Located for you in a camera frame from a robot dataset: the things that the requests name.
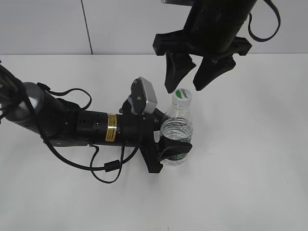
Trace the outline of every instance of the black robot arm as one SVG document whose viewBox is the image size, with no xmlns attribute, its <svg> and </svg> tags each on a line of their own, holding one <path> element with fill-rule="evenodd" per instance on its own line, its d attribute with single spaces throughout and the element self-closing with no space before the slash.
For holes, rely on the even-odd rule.
<svg viewBox="0 0 308 231">
<path fill-rule="evenodd" d="M 10 81 L 18 83 L 9 85 Z M 51 151 L 62 161 L 84 170 L 106 172 L 120 169 L 140 148 L 150 173 L 159 173 L 163 159 L 176 154 L 188 153 L 190 143 L 170 140 L 164 136 L 158 143 L 154 140 L 154 131 L 160 130 L 163 113 L 157 108 L 157 100 L 152 84 L 140 77 L 132 83 L 131 95 L 119 110 L 121 114 L 108 114 L 80 108 L 76 103 L 68 102 L 53 95 L 65 95 L 66 92 L 53 92 L 44 84 L 22 83 L 0 65 L 0 103 L 4 114 L 28 130 L 40 134 L 44 142 L 52 147 L 71 146 L 127 146 L 135 147 L 133 153 L 122 161 L 106 163 L 104 167 L 80 167 L 64 159 L 58 152 Z M 31 101 L 35 116 L 32 115 L 25 100 Z"/>
</svg>

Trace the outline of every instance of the white bottle cap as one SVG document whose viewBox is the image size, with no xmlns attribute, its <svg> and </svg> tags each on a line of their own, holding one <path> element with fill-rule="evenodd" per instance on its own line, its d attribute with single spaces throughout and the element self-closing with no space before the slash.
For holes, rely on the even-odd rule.
<svg viewBox="0 0 308 231">
<path fill-rule="evenodd" d="M 188 107 L 192 100 L 192 94 L 186 89 L 176 89 L 172 95 L 172 102 L 180 107 Z"/>
</svg>

